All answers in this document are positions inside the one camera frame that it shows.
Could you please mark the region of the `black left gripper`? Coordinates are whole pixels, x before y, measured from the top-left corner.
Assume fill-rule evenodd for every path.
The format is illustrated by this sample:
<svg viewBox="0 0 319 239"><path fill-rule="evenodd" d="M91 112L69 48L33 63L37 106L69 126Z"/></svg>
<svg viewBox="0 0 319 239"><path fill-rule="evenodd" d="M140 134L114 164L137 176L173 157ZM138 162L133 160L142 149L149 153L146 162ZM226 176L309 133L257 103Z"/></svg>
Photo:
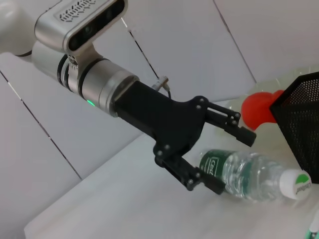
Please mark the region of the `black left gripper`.
<svg viewBox="0 0 319 239"><path fill-rule="evenodd" d="M115 101L118 116L155 140L153 153L165 168L188 191L203 183L220 195L225 183L192 166L183 156L198 141L205 121L223 129L239 142L251 147L256 134L239 126L241 114L196 96L178 102L142 82L134 82Z"/></svg>

